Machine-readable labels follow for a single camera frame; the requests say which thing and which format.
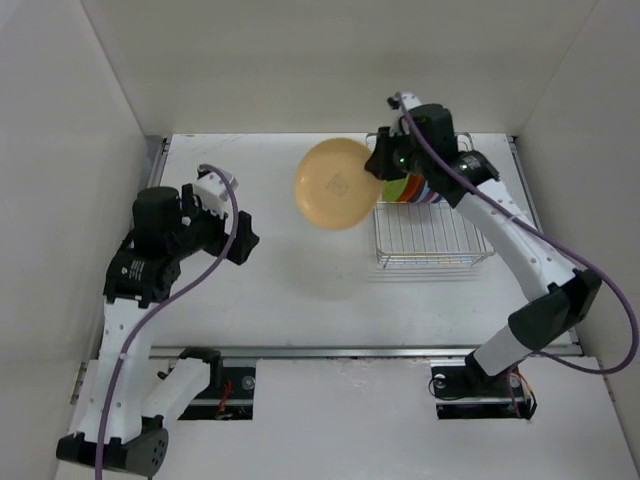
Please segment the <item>orange plate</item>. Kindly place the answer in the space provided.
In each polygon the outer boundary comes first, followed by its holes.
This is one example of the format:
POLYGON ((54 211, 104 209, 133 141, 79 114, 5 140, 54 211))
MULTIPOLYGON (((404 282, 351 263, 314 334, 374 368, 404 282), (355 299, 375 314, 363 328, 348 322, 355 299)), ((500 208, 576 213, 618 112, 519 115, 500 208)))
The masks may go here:
POLYGON ((409 175, 405 189, 398 198, 400 203, 411 203, 413 198, 420 195, 424 188, 424 178, 417 175, 409 175))

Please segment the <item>green plate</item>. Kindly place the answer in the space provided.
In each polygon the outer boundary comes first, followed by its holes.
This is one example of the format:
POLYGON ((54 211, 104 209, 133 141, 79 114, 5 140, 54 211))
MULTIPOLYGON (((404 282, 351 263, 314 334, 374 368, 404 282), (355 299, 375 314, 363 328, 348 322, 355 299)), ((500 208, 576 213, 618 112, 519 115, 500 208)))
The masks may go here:
POLYGON ((382 191, 382 200, 384 202, 397 202, 404 193, 409 178, 404 177, 397 180, 386 181, 382 191))

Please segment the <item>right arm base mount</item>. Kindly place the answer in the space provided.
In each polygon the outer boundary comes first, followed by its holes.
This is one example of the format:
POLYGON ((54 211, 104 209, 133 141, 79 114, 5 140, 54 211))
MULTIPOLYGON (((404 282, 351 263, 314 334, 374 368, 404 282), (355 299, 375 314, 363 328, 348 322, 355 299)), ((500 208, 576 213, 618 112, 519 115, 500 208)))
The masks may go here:
POLYGON ((518 419, 530 421, 538 402, 517 367, 474 383, 462 365, 434 364, 428 390, 439 420, 518 419))

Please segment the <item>beige plate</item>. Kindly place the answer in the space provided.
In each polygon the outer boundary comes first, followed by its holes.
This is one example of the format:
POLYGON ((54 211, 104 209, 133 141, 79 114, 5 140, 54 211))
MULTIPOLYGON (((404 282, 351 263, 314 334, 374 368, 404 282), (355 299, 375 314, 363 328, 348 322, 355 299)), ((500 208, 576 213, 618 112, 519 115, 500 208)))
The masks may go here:
POLYGON ((371 151, 362 142, 331 138, 312 147, 296 170, 298 209, 326 230, 350 229, 373 210, 384 183, 365 169, 371 151))

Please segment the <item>light blue plate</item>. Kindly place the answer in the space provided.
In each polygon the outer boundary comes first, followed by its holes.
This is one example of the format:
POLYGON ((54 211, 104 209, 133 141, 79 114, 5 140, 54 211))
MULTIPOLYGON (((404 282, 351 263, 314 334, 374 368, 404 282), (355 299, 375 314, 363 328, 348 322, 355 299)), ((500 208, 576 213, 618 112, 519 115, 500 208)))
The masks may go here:
POLYGON ((427 182, 424 182, 423 183, 423 188, 422 188, 420 194, 414 200, 414 202, 416 204, 424 203, 426 201, 427 197, 430 195, 430 193, 431 193, 431 188, 429 187, 427 182))

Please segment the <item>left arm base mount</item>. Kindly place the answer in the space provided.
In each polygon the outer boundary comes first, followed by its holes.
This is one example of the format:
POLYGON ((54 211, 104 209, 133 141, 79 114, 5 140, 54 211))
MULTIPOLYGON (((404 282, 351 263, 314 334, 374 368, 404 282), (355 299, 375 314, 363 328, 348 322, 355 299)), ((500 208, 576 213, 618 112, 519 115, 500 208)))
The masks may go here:
POLYGON ((198 394, 179 417, 181 421, 249 421, 253 419, 255 365, 225 366, 219 386, 198 394))

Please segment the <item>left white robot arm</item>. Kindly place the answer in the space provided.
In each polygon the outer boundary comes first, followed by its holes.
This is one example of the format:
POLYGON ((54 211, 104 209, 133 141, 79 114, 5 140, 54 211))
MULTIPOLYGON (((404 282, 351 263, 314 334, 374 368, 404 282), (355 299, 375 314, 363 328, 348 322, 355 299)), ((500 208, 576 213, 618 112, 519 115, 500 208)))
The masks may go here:
POLYGON ((181 188, 140 191, 133 225, 105 274, 104 328, 86 413, 59 439, 58 460, 151 478, 169 446, 168 425, 198 394, 223 387, 223 360, 210 347, 187 347, 153 392, 143 376, 159 328, 153 318, 223 262, 241 265, 259 242, 238 207, 237 183, 209 172, 181 188))

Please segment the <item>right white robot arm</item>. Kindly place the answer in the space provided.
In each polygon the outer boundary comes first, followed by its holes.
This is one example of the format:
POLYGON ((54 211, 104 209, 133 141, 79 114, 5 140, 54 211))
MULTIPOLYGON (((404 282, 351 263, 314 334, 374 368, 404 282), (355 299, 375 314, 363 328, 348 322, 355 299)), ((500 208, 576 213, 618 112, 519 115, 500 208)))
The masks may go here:
POLYGON ((508 370, 579 323, 601 286, 539 238, 494 165, 479 151, 462 151, 451 113, 440 104, 391 98, 398 117, 377 132, 365 165, 380 180, 423 178, 493 246, 516 278, 527 303, 506 326, 445 374, 461 397, 487 393, 508 370))

